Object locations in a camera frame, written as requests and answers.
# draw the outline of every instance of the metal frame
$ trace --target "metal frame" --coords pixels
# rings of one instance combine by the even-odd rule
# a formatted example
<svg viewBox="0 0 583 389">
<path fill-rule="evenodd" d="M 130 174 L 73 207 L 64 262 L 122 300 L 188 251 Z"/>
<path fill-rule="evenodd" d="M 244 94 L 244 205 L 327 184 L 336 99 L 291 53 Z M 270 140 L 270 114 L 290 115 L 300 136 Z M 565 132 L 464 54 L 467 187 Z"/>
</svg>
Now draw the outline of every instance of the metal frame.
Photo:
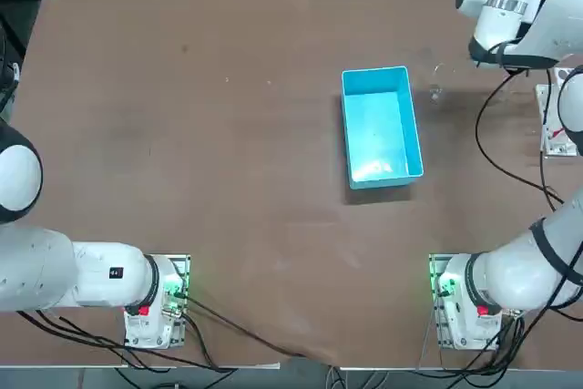
<svg viewBox="0 0 583 389">
<path fill-rule="evenodd" d="M 437 296 L 439 288 L 437 282 L 442 273 L 444 273 L 447 263 L 455 254 L 429 254 L 429 281 L 431 283 L 431 294 L 434 298 L 434 318 L 435 328 L 437 330 L 437 344 L 441 349 L 452 349 L 454 343 L 449 334 L 447 317 L 445 316 L 444 305 Z"/>
</svg>

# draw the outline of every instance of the wire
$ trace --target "wire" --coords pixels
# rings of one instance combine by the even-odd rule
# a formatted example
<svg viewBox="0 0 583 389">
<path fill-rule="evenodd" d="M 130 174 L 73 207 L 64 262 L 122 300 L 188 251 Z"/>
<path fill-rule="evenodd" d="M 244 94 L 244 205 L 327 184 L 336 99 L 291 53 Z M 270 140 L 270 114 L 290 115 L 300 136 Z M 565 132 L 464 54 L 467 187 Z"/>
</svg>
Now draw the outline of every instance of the wire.
<svg viewBox="0 0 583 389">
<path fill-rule="evenodd" d="M 384 374 L 383 380 L 381 380 L 381 381 L 379 382 L 379 384 L 377 384 L 376 386 L 374 386 L 372 389 L 380 389 L 381 387 L 383 387 L 383 385 L 386 383 L 386 381 L 387 381 L 388 379 L 389 379 L 389 372 L 387 371 L 387 372 Z"/>
<path fill-rule="evenodd" d="M 547 134 L 547 116 L 548 116 L 548 108 L 550 107 L 550 98 L 551 98 L 551 88 L 552 88 L 552 79 L 550 76 L 550 70 L 547 69 L 547 103 L 545 104 L 545 110 L 543 111 L 543 127 L 541 131 L 541 139 L 540 139 L 540 151 L 538 154 L 538 168 L 540 170 L 540 185 L 543 188 L 543 193 L 545 194 L 545 199 L 547 200 L 547 204 L 551 210 L 557 211 L 553 201 L 550 198 L 550 194 L 548 193 L 547 183 L 545 182 L 545 167 L 544 167 L 544 154 L 543 154 L 543 147 L 545 145 L 545 135 Z"/>
<path fill-rule="evenodd" d="M 495 163 L 490 156 L 487 154 L 487 152 L 484 150 L 484 148 L 482 147 L 482 142 L 480 141 L 480 136 L 479 136 L 479 126 L 480 126 L 480 120 L 482 119 L 482 115 L 484 114 L 484 111 L 486 110 L 486 107 L 488 106 L 488 104 L 490 103 L 490 101 L 494 98 L 494 96 L 508 83 L 510 82 L 510 80 L 512 80 L 514 77 L 520 75 L 523 71 L 518 71 L 517 73 L 510 73 L 501 83 L 498 87 L 496 87 L 494 89 L 494 91 L 490 94 L 490 96 L 488 96 L 488 98 L 486 99 L 486 101 L 484 102 L 484 105 L 480 108 L 480 111 L 478 112 L 477 115 L 477 119 L 476 119 L 476 124 L 475 124 L 475 129 L 474 129 L 474 134 L 475 134 L 475 138 L 476 138 L 476 144 L 478 146 L 478 148 L 480 149 L 480 152 L 482 153 L 482 155 L 484 156 L 485 159 L 487 159 L 487 161 L 494 166 L 496 169 L 498 169 L 499 171 L 501 171 L 502 173 L 504 173 L 506 176 L 515 179 L 517 181 L 522 182 L 523 184 L 527 184 L 528 186 L 532 187 L 533 189 L 538 189 L 540 191 L 542 191 L 543 193 L 545 192 L 545 189 L 541 186 L 539 186 L 538 184 L 529 181 L 528 179 L 524 179 L 519 177 L 518 175 L 502 168 L 500 165 L 498 165 L 497 163 Z M 554 193 L 551 192 L 547 192 L 548 196 L 550 198 L 552 198 L 553 200 L 556 200 L 559 203 L 563 203 L 563 200 L 555 195 Z"/>
<path fill-rule="evenodd" d="M 174 296 L 176 296 L 177 298 L 181 298 L 181 299 L 186 299 L 189 300 L 190 302 L 192 302 L 193 304 L 197 305 L 198 307 L 200 307 L 201 309 L 203 309 L 204 311 L 212 314 L 213 316 L 215 316 L 216 318 L 220 319 L 221 321 L 225 322 L 226 324 L 230 325 L 232 328 L 236 329 L 237 331 L 246 334 L 247 336 L 249 336 L 251 339 L 254 339 L 255 341 L 267 346 L 268 348 L 272 349 L 273 351 L 280 353 L 280 354 L 284 354 L 290 357 L 305 357 L 305 355 L 303 354 L 299 354 L 299 353 L 294 353 L 292 351 L 286 350 L 285 348 L 281 348 L 280 346 L 277 346 L 269 341 L 266 341 L 265 339 L 263 339 L 262 337 L 260 337 L 259 335 L 247 330 L 246 328 L 241 327 L 240 325 L 238 325 L 237 323 L 227 319 L 226 317 L 222 316 L 221 314 L 215 312 L 214 310 L 212 310 L 210 307 L 208 307 L 207 305 L 203 304 L 202 302 L 199 302 L 193 298 L 190 298 L 188 295 L 185 295 L 184 293 L 174 293 Z"/>
<path fill-rule="evenodd" d="M 124 380 L 126 380 L 126 382 L 132 386 L 135 389 L 142 389 L 141 387 L 139 387 L 137 384 L 135 384 L 134 382 L 132 382 L 129 378 L 127 378 L 121 371 L 118 370 L 118 368 L 113 368 L 113 370 L 119 374 L 119 376 L 121 378 L 123 378 Z"/>
<path fill-rule="evenodd" d="M 63 321 L 64 323 L 67 323 L 67 324 L 69 324 L 71 327 L 73 327 L 73 328 L 74 328 L 74 330 L 68 329 L 68 328 L 66 328 L 66 327 L 64 327 L 64 326 L 62 326 L 62 325 L 59 325 L 59 324 L 58 324 L 58 323 L 56 323 L 56 322 L 53 322 L 53 321 L 51 321 L 51 320 L 50 320 L 50 319 L 48 319 L 48 318 L 46 317 L 46 315 L 45 315 L 43 312 L 41 312 L 41 311 L 36 311 L 36 314 L 38 314 L 38 315 L 41 317 L 41 319 L 43 319 L 43 321 L 45 321 L 45 322 L 46 322 L 48 325 L 50 325 L 51 327 L 53 327 L 53 328 L 56 328 L 56 329 L 58 329 L 58 330 L 60 330 L 60 331 L 62 331 L 62 332 L 65 332 L 65 333 L 72 333 L 72 334 L 77 334 L 77 335 L 79 335 L 79 336 L 82 336 L 82 337 L 86 337 L 86 338 L 92 339 L 92 340 L 94 340 L 94 341 L 96 341 L 96 342 L 98 342 L 98 343 L 101 343 L 101 344 L 104 344 L 104 343 L 115 344 L 115 342 L 114 342 L 114 341 L 111 341 L 110 339 L 108 339 L 108 338 L 106 338 L 106 337 L 102 337 L 102 336 L 94 336 L 93 334 L 91 334 L 91 333 L 88 333 L 88 332 L 86 332 L 85 330 L 82 330 L 81 328 L 79 328 L 78 326 L 76 326 L 74 323 L 70 322 L 70 321 L 69 321 L 67 318 L 60 317 L 60 318 L 59 318 L 59 320 Z M 118 353 L 118 352 L 115 350 L 115 348 L 113 348 L 113 347 L 109 348 L 109 351 L 111 351 L 113 354 L 115 354 L 117 357 L 119 357 L 119 358 L 121 359 L 121 361 L 122 361 L 122 362 L 125 362 L 125 363 L 127 363 L 127 364 L 129 365 L 129 367 L 131 367 L 132 369 L 137 369 L 137 370 L 140 370 L 140 371 L 141 371 L 141 370 L 146 370 L 146 371 L 150 371 L 150 372 L 152 372 L 152 373 L 154 373 L 154 374 L 165 374 L 165 373 L 168 373 L 168 372 L 170 371 L 170 369 L 167 369 L 167 370 L 159 370 L 159 369 L 153 369 L 153 368 L 151 368 L 151 367 L 147 366 L 147 365 L 146 365 L 144 362 L 142 362 L 142 361 L 139 359 L 139 357 L 138 357 L 138 356 L 137 356 L 135 353 L 133 353 L 133 352 L 131 352 L 131 351 L 128 351 L 128 353 L 129 353 L 129 354 L 130 354 L 132 357 L 134 357 L 134 359 L 136 360 L 136 362 L 138 362 L 138 363 L 139 363 L 139 364 L 140 364 L 142 367 L 138 367 L 138 366 L 134 365 L 134 364 L 133 364 L 132 362 L 130 362 L 130 361 L 129 361 L 129 360 L 126 358 L 126 357 L 124 357 L 124 356 L 123 356 L 123 354 L 121 354 L 121 353 Z"/>
<path fill-rule="evenodd" d="M 569 319 L 573 322 L 583 322 L 583 318 L 577 318 L 575 316 L 571 316 L 570 314 L 566 314 L 565 312 L 560 311 L 559 309 L 551 309 L 553 312 L 560 314 L 561 316 Z"/>
<path fill-rule="evenodd" d="M 211 384 L 207 384 L 206 386 L 204 386 L 203 389 L 210 389 L 211 387 L 216 386 L 217 384 L 219 384 L 220 382 L 222 382 L 223 380 L 226 380 L 227 378 L 231 377 L 233 374 L 235 374 L 238 370 L 237 369 L 233 369 L 232 371 L 230 371 L 228 374 L 223 375 L 221 378 L 218 378 L 217 380 L 215 380 L 214 382 L 212 382 Z"/>
<path fill-rule="evenodd" d="M 338 378 L 335 380 L 335 382 L 340 381 L 343 388 L 346 389 L 346 382 L 344 381 L 343 377 L 340 375 L 340 371 L 338 371 L 338 368 L 333 366 L 332 371 L 335 372 L 336 375 L 338 375 Z"/>
<path fill-rule="evenodd" d="M 196 334 L 197 338 L 199 339 L 200 349 L 202 351 L 202 355 L 204 356 L 205 360 L 207 361 L 207 364 L 209 366 L 211 366 L 212 368 L 219 368 L 217 366 L 217 364 L 212 360 L 212 357 L 210 357 L 209 350 L 207 348 L 207 345 L 204 343 L 204 338 L 202 337 L 202 332 L 200 331 L 199 326 L 186 313 L 184 313 L 182 315 L 182 317 L 186 320 L 186 322 L 189 323 L 189 325 L 192 327 L 192 330 L 194 330 L 194 333 Z"/>
<path fill-rule="evenodd" d="M 215 371 L 217 373 L 228 373 L 228 372 L 232 371 L 231 369 L 228 369 L 228 368 L 220 368 L 219 370 L 213 369 L 210 366 L 207 366 L 207 365 L 202 364 L 202 363 L 196 363 L 196 362 L 193 362 L 191 360 L 186 360 L 186 359 L 182 359 L 182 358 L 179 358 L 179 357 L 174 357 L 174 356 L 171 356 L 171 355 L 167 355 L 167 354 L 164 354 L 164 353 L 159 353 L 158 351 L 154 351 L 154 350 L 146 350 L 146 349 L 143 349 L 143 348 L 137 348 L 137 347 L 133 347 L 133 346 L 122 345 L 122 344 L 116 343 L 116 342 L 114 342 L 114 341 L 112 341 L 110 339 L 107 339 L 107 338 L 103 338 L 103 339 L 107 339 L 107 341 L 111 343 L 111 346 L 110 345 L 104 345 L 102 343 L 89 342 L 89 341 L 86 341 L 85 339 L 79 339 L 77 337 L 69 336 L 69 335 L 62 334 L 60 332 L 57 332 L 55 330 L 52 330 L 51 328 L 48 328 L 48 327 L 44 326 L 42 323 L 40 323 L 35 318 L 33 318 L 32 316 L 30 316 L 29 314 L 27 314 L 25 312 L 16 312 L 16 313 L 18 313 L 23 319 L 25 319 L 27 322 L 29 322 L 32 325 L 34 325 L 39 330 L 42 330 L 45 333 L 52 334 L 52 335 L 54 335 L 56 337 L 59 337 L 61 339 L 66 339 L 66 340 L 71 341 L 71 342 L 80 343 L 80 344 L 87 345 L 87 346 L 92 346 L 94 348 L 105 348 L 105 349 L 115 348 L 116 350 L 120 350 L 121 349 L 121 350 L 124 350 L 124 351 L 140 352 L 140 353 L 144 353 L 144 354 L 154 355 L 156 357 L 160 357 L 162 359 L 171 360 L 171 361 L 174 361 L 174 362 L 189 364 L 191 366 L 198 366 L 199 368 L 209 369 L 209 370 Z"/>
</svg>

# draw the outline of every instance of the tabletop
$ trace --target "tabletop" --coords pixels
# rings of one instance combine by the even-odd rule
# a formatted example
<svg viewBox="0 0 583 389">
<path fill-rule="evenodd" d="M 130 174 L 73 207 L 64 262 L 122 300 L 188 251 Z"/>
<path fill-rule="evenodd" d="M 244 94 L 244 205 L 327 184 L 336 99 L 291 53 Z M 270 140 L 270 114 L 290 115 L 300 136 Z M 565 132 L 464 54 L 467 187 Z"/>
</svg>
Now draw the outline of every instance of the tabletop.
<svg viewBox="0 0 583 389">
<path fill-rule="evenodd" d="M 474 26 L 455 0 L 44 0 L 14 115 L 45 167 L 25 222 L 72 240 L 189 253 L 194 296 L 314 359 L 417 366 L 432 305 L 428 255 L 493 249 L 547 214 L 541 193 L 476 147 L 477 111 L 503 72 L 473 68 Z M 424 176 L 352 191 L 341 73 L 388 66 L 409 69 Z M 515 79 L 481 131 L 497 162 L 532 180 L 533 89 L 545 81 Z M 548 182 L 568 197 L 581 166 L 548 161 Z M 119 309 L 68 313 L 121 338 Z M 1 318 L 1 364 L 119 363 Z M 199 321 L 219 363 L 282 359 Z M 572 352 L 582 341 L 546 316 L 514 366 L 580 369 Z M 432 331 L 422 366 L 439 366 L 436 352 Z M 194 338 L 169 353 L 202 360 Z M 467 357 L 446 353 L 444 365 Z"/>
</svg>

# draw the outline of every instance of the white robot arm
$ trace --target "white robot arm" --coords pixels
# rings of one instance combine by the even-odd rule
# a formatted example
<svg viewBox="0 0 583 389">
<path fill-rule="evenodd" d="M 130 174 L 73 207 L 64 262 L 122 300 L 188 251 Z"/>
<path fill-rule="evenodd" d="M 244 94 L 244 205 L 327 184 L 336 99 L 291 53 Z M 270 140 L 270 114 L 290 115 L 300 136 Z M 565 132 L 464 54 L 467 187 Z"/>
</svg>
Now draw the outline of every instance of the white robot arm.
<svg viewBox="0 0 583 389">
<path fill-rule="evenodd" d="M 185 302 L 174 293 L 188 292 L 188 273 L 179 273 L 169 256 L 123 243 L 72 242 L 56 231 L 11 223 L 33 208 L 42 185 L 35 148 L 0 119 L 0 312 L 123 307 L 131 346 L 182 344 Z M 188 260 L 181 259 L 185 268 Z"/>
<path fill-rule="evenodd" d="M 502 67 L 550 68 L 563 57 L 583 52 L 583 3 L 580 0 L 516 0 L 517 9 L 492 0 L 457 0 L 458 9 L 479 17 L 470 55 Z M 531 20 L 531 5 L 536 6 Z M 531 22 L 523 36 L 521 23 Z M 476 44 L 494 57 L 476 58 Z M 558 98 L 558 114 L 569 138 L 583 151 L 583 67 L 572 70 Z M 557 211 L 500 248 L 477 254 L 456 254 L 439 278 L 438 293 L 453 346 L 482 349 L 500 330 L 503 310 L 531 311 L 545 306 L 563 275 L 567 281 L 553 305 L 576 301 L 583 292 L 583 260 L 568 265 L 583 244 L 583 189 Z"/>
<path fill-rule="evenodd" d="M 455 0 L 477 19 L 469 53 L 480 65 L 546 69 L 583 52 L 580 0 Z"/>
</svg>

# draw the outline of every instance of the blue plastic bin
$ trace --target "blue plastic bin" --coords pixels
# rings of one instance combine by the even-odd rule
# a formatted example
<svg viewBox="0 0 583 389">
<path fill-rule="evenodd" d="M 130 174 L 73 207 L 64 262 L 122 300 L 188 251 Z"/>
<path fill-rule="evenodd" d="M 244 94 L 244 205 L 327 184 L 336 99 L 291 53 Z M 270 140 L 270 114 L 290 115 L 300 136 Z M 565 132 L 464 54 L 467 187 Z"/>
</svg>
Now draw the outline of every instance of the blue plastic bin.
<svg viewBox="0 0 583 389">
<path fill-rule="evenodd" d="M 403 186 L 423 175 L 406 67 L 344 71 L 343 117 L 352 189 Z"/>
</svg>

